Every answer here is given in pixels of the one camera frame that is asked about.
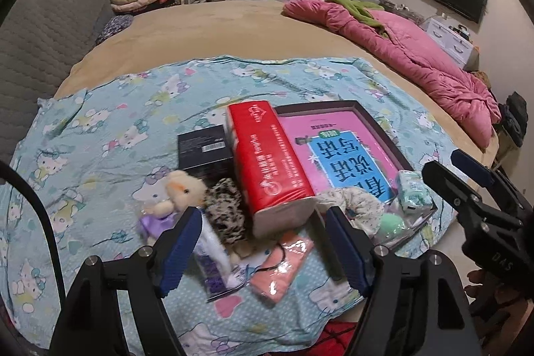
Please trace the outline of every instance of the blue gripper pad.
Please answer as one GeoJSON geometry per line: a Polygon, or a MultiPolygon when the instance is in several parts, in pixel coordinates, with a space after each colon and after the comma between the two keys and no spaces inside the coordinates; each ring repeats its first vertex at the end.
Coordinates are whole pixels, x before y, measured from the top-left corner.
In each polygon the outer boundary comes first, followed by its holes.
{"type": "Polygon", "coordinates": [[[193,252],[197,240],[202,231],[202,214],[201,211],[194,207],[189,207],[175,227],[171,230],[164,231],[159,237],[155,249],[158,249],[158,244],[168,242],[170,237],[176,237],[173,244],[168,244],[163,247],[168,254],[161,260],[161,281],[159,289],[162,297],[166,297],[169,291],[174,290],[180,284],[185,267],[188,264],[189,257],[193,252]]]}
{"type": "Polygon", "coordinates": [[[493,184],[490,170],[462,150],[458,149],[452,152],[451,163],[480,187],[490,187],[493,184]]]}
{"type": "Polygon", "coordinates": [[[351,226],[339,207],[327,210],[325,227],[349,285],[369,297],[374,281],[373,244],[362,230],[351,226]]]}

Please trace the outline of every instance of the beige blanket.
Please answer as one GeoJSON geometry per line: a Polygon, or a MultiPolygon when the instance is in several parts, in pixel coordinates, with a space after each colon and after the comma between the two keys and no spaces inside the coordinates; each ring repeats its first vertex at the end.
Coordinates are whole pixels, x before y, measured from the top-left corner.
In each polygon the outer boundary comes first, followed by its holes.
{"type": "Polygon", "coordinates": [[[436,118],[458,148],[491,166],[497,136],[481,151],[462,128],[420,88],[390,70],[359,46],[314,25],[280,14],[274,0],[182,5],[137,16],[132,26],[109,38],[76,64],[55,97],[94,88],[121,74],[172,62],[218,55],[254,59],[358,56],[369,61],[436,118]]]}

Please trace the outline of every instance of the green folded towel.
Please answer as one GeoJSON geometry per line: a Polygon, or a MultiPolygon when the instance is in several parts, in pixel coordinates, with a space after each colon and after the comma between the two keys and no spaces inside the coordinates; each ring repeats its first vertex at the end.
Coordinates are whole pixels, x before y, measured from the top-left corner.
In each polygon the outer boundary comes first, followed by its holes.
{"type": "Polygon", "coordinates": [[[384,38],[389,38],[385,31],[385,26],[378,20],[375,20],[373,15],[368,11],[369,9],[384,11],[384,8],[374,2],[351,1],[351,0],[327,0],[328,2],[338,3],[343,5],[360,23],[374,27],[378,34],[384,38]]]}

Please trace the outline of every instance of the human hand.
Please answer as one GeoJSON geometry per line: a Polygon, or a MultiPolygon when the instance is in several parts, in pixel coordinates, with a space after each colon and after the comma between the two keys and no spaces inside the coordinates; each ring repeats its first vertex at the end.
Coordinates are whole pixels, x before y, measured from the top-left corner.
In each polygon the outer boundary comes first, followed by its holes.
{"type": "MultiPolygon", "coordinates": [[[[476,298],[482,288],[486,277],[486,271],[474,270],[467,274],[467,278],[472,284],[464,288],[469,297],[476,298]]],[[[490,356],[502,356],[509,349],[512,342],[520,332],[525,321],[527,320],[531,307],[520,293],[510,286],[501,284],[495,291],[495,299],[502,309],[510,314],[510,318],[505,322],[500,331],[498,331],[484,345],[483,350],[490,356]]]]}

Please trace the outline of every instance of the light blue sheet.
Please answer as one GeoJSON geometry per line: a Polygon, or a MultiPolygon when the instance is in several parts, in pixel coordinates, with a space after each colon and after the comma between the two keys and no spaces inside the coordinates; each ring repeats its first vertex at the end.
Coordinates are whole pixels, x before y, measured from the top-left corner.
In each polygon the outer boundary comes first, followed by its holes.
{"type": "MultiPolygon", "coordinates": [[[[88,255],[111,260],[142,245],[138,212],[143,201],[166,197],[160,168],[176,166],[177,134],[222,124],[225,106],[245,99],[273,105],[358,100],[415,169],[432,159],[450,167],[455,147],[433,117],[359,58],[265,62],[222,56],[41,101],[12,166],[49,212],[67,287],[88,255]]],[[[402,255],[419,256],[449,226],[452,209],[435,195],[434,201],[435,217],[402,255]]],[[[59,312],[50,257],[34,211],[10,186],[0,189],[0,254],[0,291],[17,328],[47,347],[59,312]]],[[[143,354],[126,295],[119,301],[130,350],[143,354]]],[[[276,307],[249,288],[208,304],[194,266],[165,307],[189,355],[250,356],[310,346],[330,318],[358,301],[346,281],[328,277],[314,250],[276,307]]]]}

